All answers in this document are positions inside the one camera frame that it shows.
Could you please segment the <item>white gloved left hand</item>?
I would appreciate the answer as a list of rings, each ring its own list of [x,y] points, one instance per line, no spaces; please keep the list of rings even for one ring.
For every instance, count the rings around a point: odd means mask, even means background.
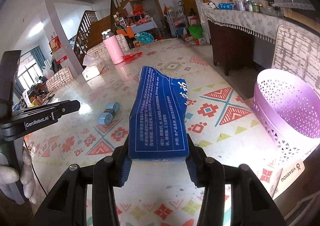
[[[32,170],[32,158],[25,147],[23,148],[22,160],[23,166],[20,172],[10,166],[1,165],[1,191],[5,196],[14,201],[14,193],[9,185],[21,182],[26,199],[31,203],[36,204],[36,185]]]

